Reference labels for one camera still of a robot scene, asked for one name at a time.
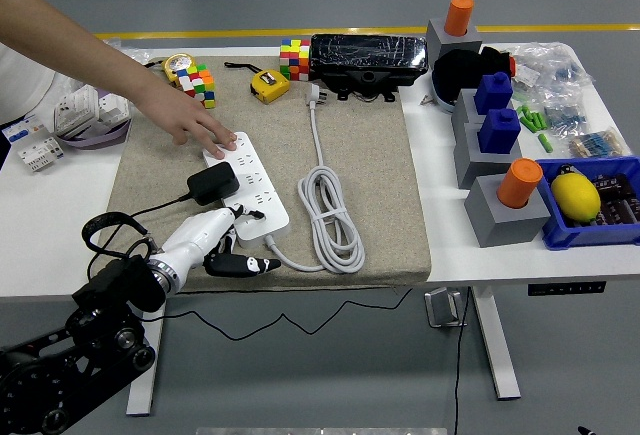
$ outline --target black charger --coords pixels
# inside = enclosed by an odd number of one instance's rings
[[[222,162],[191,175],[187,186],[189,196],[198,205],[209,205],[233,195],[240,188],[240,182],[229,162]]]

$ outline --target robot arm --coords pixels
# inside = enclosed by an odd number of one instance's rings
[[[182,289],[189,270],[205,261],[212,275],[257,274],[252,257],[216,253],[243,215],[264,216],[240,206],[188,218],[162,251],[148,260],[117,258],[74,293],[79,308],[64,328],[0,350],[0,435],[58,435],[151,368],[156,354],[130,305],[158,310]],[[260,273],[280,265],[278,260],[260,263]],[[65,341],[68,347],[69,339],[71,347],[51,353],[49,347]]]

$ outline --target white power cord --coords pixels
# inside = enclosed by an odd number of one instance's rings
[[[358,230],[347,213],[338,175],[324,165],[318,129],[316,104],[321,104],[326,94],[311,84],[306,97],[311,115],[311,130],[318,155],[318,166],[298,182],[298,194],[309,213],[316,256],[322,265],[307,267],[289,260],[278,248],[271,235],[265,237],[269,249],[285,265],[302,272],[318,272],[326,269],[333,273],[355,273],[364,265],[364,245]],[[331,226],[333,237],[329,233]]]

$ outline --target rubik's cube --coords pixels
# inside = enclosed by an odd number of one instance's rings
[[[204,108],[216,106],[214,90],[216,83],[206,65],[192,65],[189,68],[178,70],[177,85],[184,93],[195,98],[204,105]]]
[[[310,40],[282,40],[280,73],[289,80],[309,81]]]

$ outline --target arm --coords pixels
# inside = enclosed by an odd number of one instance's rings
[[[235,135],[198,101],[164,83],[148,69],[103,43],[44,0],[0,0],[0,42],[57,72],[129,99],[173,142],[187,141],[185,132],[216,158]]]

